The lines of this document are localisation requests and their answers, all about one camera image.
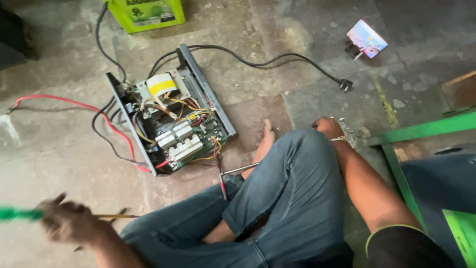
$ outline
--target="bracelet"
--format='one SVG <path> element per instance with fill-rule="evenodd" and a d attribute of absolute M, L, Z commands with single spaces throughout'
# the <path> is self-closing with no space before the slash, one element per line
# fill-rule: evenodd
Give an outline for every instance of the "bracelet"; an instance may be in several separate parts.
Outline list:
<path fill-rule="evenodd" d="M 337 137 L 335 139 L 330 139 L 330 141 L 332 141 L 332 142 L 333 141 L 344 141 L 344 142 L 346 142 L 347 139 L 345 138 L 345 136 L 340 136 L 340 137 Z"/>

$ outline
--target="blue jeans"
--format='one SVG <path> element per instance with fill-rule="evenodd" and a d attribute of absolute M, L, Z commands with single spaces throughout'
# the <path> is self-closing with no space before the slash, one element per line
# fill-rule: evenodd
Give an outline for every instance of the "blue jeans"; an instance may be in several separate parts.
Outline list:
<path fill-rule="evenodd" d="M 278 139 L 246 181 L 220 185 L 129 223 L 121 237 L 150 267 L 268 267 L 324 254 L 344 242 L 343 183 L 334 148 L 320 132 L 294 130 Z M 244 242 L 205 244 L 224 219 L 239 236 L 269 214 Z"/>

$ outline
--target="black sleeve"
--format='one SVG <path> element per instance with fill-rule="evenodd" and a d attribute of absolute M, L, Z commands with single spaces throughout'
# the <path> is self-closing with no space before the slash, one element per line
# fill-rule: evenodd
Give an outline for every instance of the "black sleeve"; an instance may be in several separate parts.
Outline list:
<path fill-rule="evenodd" d="M 448 255 L 422 231 L 407 226 L 386 227 L 367 242 L 371 268 L 453 268 Z"/>

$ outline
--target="concrete floor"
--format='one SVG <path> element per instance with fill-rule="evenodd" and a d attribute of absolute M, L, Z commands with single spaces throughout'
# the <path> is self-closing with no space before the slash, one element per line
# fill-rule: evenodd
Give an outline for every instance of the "concrete floor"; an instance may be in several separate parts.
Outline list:
<path fill-rule="evenodd" d="M 381 152 L 364 137 L 437 118 L 447 109 L 440 84 L 472 71 L 476 63 L 474 1 L 435 5 L 382 0 L 183 0 L 187 23 L 125 34 L 111 16 L 101 27 L 103 46 L 124 66 L 131 81 L 147 76 L 153 62 L 180 43 L 218 44 L 251 62 L 284 52 L 301 53 L 338 78 L 354 82 L 344 94 L 309 64 L 250 68 L 214 50 L 193 52 L 239 135 L 224 148 L 225 169 L 249 163 L 270 118 L 278 136 L 308 127 L 328 115 L 342 126 L 357 150 L 392 184 Z M 47 93 L 97 107 L 111 96 L 103 74 L 117 68 L 98 51 L 96 0 L 6 1 L 33 25 L 39 60 L 0 72 L 0 110 L 21 96 Z M 364 18 L 389 43 L 376 58 L 352 61 L 344 54 L 345 33 Z M 177 65 L 171 58 L 166 71 Z M 186 198 L 218 182 L 214 168 L 189 165 L 169 177 L 152 177 L 114 157 L 90 128 L 92 113 L 70 105 L 30 100 L 37 108 L 0 115 L 0 204 L 31 207 L 66 191 L 96 213 L 123 206 L 142 214 Z M 128 155 L 126 145 L 103 124 L 99 129 Z M 346 240 L 366 265 L 369 231 L 346 196 Z M 119 221 L 120 229 L 126 221 Z M 45 241 L 36 224 L 0 226 L 1 267 L 93 267 L 88 252 Z"/>

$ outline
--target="man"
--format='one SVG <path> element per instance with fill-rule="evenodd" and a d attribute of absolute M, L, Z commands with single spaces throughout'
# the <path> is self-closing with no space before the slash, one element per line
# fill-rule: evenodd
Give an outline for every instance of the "man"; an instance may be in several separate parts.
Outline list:
<path fill-rule="evenodd" d="M 100 268 L 351 267 L 343 238 L 343 184 L 372 235 L 371 267 L 453 267 L 378 173 L 343 140 L 333 118 L 274 143 L 268 120 L 254 170 L 129 223 L 119 237 L 64 195 L 40 204 L 52 241 L 82 245 Z M 263 216 L 253 238 L 235 242 Z"/>

